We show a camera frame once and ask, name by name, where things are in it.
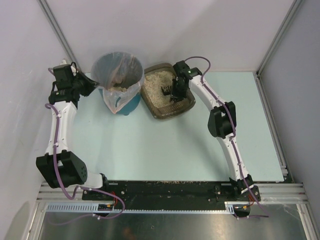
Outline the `black litter scoop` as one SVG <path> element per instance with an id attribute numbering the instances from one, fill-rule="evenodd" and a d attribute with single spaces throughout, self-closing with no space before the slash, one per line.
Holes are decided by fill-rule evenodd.
<path id="1" fill-rule="evenodd" d="M 171 85 L 161 86 L 160 88 L 161 88 L 162 94 L 164 96 L 169 96 L 172 94 L 172 86 Z"/>

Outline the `brown litter box tray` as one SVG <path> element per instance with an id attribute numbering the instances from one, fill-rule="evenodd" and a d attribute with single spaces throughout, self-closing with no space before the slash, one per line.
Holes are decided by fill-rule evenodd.
<path id="1" fill-rule="evenodd" d="M 157 64 L 144 70 L 141 97 L 151 115 L 157 120 L 179 116 L 192 109 L 196 103 L 194 95 L 189 90 L 183 100 L 171 100 L 171 88 L 175 78 L 176 73 L 170 63 Z"/>

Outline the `clear plastic bin liner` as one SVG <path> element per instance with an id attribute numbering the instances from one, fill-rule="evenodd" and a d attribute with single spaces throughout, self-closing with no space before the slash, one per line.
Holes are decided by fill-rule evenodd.
<path id="1" fill-rule="evenodd" d="M 99 87 L 108 89 L 114 85 L 129 91 L 141 91 L 145 81 L 145 72 L 140 60 L 133 54 L 114 51 L 102 55 L 91 68 L 91 79 Z"/>

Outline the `teal trash bin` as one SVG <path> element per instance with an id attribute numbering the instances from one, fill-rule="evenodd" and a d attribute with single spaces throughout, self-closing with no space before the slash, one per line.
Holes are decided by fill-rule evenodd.
<path id="1" fill-rule="evenodd" d="M 98 91 L 104 104 L 113 114 L 127 116 L 134 111 L 140 103 L 141 91 L 128 90 L 126 92 L 108 91 L 99 87 Z"/>

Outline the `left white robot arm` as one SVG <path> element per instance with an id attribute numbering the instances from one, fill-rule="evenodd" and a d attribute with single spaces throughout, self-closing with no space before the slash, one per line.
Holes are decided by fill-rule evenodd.
<path id="1" fill-rule="evenodd" d="M 51 111 L 51 130 L 43 156 L 36 158 L 36 167 L 52 189 L 60 188 L 73 200 L 67 188 L 84 191 L 107 191 L 109 183 L 103 173 L 93 173 L 72 151 L 72 130 L 81 97 L 88 97 L 99 83 L 88 78 L 77 64 L 60 64 L 49 69 L 55 77 L 45 108 Z"/>

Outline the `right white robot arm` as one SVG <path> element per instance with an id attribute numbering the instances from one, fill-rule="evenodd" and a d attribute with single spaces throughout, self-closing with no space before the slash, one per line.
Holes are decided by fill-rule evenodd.
<path id="1" fill-rule="evenodd" d="M 236 106 L 221 98 L 205 80 L 205 73 L 197 67 L 190 68 L 184 60 L 173 65 L 176 78 L 172 80 L 170 97 L 179 102 L 187 97 L 187 91 L 194 92 L 209 111 L 208 130 L 223 150 L 230 172 L 230 183 L 237 195 L 248 194 L 257 202 L 254 181 L 242 160 L 236 139 Z"/>

